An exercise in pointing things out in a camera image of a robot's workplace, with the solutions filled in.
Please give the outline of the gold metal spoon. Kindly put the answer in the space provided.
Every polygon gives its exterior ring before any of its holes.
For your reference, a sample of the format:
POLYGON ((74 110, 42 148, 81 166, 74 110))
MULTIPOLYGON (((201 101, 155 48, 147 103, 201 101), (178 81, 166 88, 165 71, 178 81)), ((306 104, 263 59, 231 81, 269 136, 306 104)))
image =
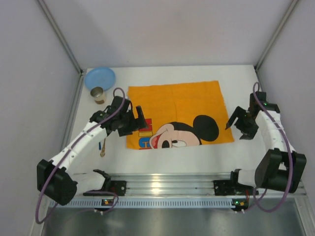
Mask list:
POLYGON ((104 139, 103 140, 103 143, 101 144, 101 146, 102 146, 102 149, 100 150, 100 157, 104 157, 105 156, 105 140, 106 139, 104 139))

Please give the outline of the orange Mickey Mouse placemat cloth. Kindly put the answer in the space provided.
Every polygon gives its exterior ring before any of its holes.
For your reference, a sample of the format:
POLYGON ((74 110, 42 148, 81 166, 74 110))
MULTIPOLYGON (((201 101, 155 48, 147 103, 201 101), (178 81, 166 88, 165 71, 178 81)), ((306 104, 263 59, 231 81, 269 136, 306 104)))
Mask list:
POLYGON ((127 136, 129 149, 180 148, 234 142, 218 81, 129 87, 147 127, 127 136))

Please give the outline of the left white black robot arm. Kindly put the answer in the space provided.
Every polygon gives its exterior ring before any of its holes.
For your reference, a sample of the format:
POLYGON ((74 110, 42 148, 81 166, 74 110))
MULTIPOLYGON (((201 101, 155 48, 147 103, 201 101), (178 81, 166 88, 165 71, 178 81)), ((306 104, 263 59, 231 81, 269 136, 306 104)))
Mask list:
POLYGON ((112 132, 117 131, 122 137, 146 128, 142 108, 137 106, 136 111, 137 117, 134 116, 130 100, 115 96, 104 111, 95 112, 83 131, 68 146, 49 161, 41 160, 38 163, 38 190, 61 206, 67 205, 76 195, 107 191, 110 176, 105 171, 93 170, 81 174, 74 171, 89 157, 92 149, 112 132))

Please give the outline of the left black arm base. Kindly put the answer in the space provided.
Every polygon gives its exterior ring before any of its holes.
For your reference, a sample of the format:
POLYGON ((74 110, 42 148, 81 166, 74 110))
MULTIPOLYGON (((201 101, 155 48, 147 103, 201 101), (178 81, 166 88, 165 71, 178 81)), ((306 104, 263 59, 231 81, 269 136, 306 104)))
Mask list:
POLYGON ((116 195, 124 196, 126 193, 125 180, 106 180, 104 186, 100 190, 91 190, 84 193, 84 196, 110 196, 110 193, 115 193, 116 195))

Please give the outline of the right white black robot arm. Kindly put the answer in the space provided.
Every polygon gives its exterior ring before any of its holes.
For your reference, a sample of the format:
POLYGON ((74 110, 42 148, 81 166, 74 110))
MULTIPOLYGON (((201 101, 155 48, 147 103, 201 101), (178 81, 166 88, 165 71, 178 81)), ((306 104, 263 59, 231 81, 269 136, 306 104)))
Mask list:
POLYGON ((241 131, 242 140, 261 134, 266 153, 255 170, 236 169, 231 172, 231 180, 239 185, 294 193, 307 160, 284 138, 278 105, 269 103, 265 92, 253 92, 248 110, 236 107, 226 128, 232 125, 241 131))

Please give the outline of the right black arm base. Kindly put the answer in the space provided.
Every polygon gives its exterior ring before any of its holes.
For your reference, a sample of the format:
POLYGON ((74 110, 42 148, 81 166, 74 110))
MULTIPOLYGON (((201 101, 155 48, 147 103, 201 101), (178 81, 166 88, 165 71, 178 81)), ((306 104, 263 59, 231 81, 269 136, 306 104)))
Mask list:
POLYGON ((230 173, 230 179, 214 180, 214 191, 216 196, 252 196, 253 192, 258 194, 258 190, 249 185, 240 184, 238 182, 239 172, 241 169, 236 169, 230 173))

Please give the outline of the cream metal cup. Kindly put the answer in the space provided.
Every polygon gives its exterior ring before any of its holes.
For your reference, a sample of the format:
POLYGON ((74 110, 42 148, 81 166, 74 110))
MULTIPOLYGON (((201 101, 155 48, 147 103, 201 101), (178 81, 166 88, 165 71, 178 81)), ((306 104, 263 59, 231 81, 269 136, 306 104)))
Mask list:
POLYGON ((103 104, 106 101, 106 95, 102 87, 95 87, 90 91, 91 97, 96 104, 103 104))

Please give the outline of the blue plastic plate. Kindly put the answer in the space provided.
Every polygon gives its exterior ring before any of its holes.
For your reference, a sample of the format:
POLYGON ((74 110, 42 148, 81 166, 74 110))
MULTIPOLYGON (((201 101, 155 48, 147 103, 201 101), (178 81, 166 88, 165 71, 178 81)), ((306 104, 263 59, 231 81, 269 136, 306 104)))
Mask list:
POLYGON ((89 71, 84 84, 88 90, 101 87, 104 91, 109 90, 116 82, 115 72, 109 67, 97 67, 89 71))

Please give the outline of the right vertical aluminium frame post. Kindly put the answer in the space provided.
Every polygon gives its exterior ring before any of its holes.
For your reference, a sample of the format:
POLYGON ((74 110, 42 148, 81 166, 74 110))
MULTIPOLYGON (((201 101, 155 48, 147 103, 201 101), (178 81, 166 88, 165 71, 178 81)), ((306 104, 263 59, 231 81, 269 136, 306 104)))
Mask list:
POLYGON ((290 1, 290 4, 289 4, 288 8, 286 9, 284 15, 281 17, 281 20, 277 24, 277 27, 275 28, 275 30, 272 33, 270 39, 268 40, 268 43, 267 43, 266 47, 264 48, 261 56, 259 57, 258 62, 254 66, 254 69, 255 69, 256 73, 260 70, 261 66, 263 65, 263 63, 267 59, 271 49, 275 45, 275 43, 278 40, 280 34, 282 33, 282 31, 284 30, 287 22, 289 21, 291 15, 293 14, 293 12, 295 11, 295 9, 297 8, 297 6, 298 6, 298 4, 300 2, 301 2, 300 0, 291 0, 290 1))

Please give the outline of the vertical aluminium frame post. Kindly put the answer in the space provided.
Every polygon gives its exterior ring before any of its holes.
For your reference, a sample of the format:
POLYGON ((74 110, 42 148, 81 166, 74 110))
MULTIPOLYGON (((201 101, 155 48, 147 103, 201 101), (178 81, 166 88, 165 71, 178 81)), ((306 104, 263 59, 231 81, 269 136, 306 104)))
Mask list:
POLYGON ((43 12, 45 18, 47 19, 49 25, 51 26, 54 34, 58 38, 59 42, 61 43, 65 53, 67 54, 68 58, 70 59, 72 65, 76 69, 76 71, 81 75, 83 73, 83 69, 79 65, 77 59, 75 58, 63 32, 61 31, 59 25, 57 24, 53 14, 51 13, 48 5, 44 0, 35 0, 36 4, 39 6, 40 10, 43 12))
POLYGON ((286 9, 284 15, 281 17, 281 20, 277 24, 277 27, 275 28, 275 30, 272 33, 270 39, 268 40, 268 43, 267 43, 266 47, 264 48, 261 56, 259 57, 258 62, 254 66, 254 69, 255 69, 256 73, 260 70, 261 66, 263 65, 263 63, 267 59, 271 49, 275 45, 275 43, 278 40, 280 34, 282 33, 282 31, 284 30, 287 22, 289 21, 291 15, 293 14, 293 12, 295 11, 295 9, 297 8, 297 6, 298 6, 298 4, 300 2, 301 2, 300 0, 291 0, 290 1, 290 4, 289 4, 288 8, 286 9))

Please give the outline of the left vertical aluminium frame post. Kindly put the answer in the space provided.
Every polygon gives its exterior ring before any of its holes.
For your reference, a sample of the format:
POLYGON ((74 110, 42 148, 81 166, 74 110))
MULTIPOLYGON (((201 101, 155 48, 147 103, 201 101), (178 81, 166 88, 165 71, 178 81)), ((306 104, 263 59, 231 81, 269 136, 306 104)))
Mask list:
POLYGON ((51 26, 54 34, 58 38, 59 42, 61 43, 65 53, 67 54, 68 58, 70 59, 72 65, 76 69, 76 71, 81 75, 83 73, 83 69, 79 65, 77 59, 75 58, 63 32, 61 31, 59 25, 57 24, 53 14, 51 13, 48 5, 44 0, 35 0, 36 4, 39 6, 40 10, 43 12, 45 18, 47 19, 49 25, 51 26))

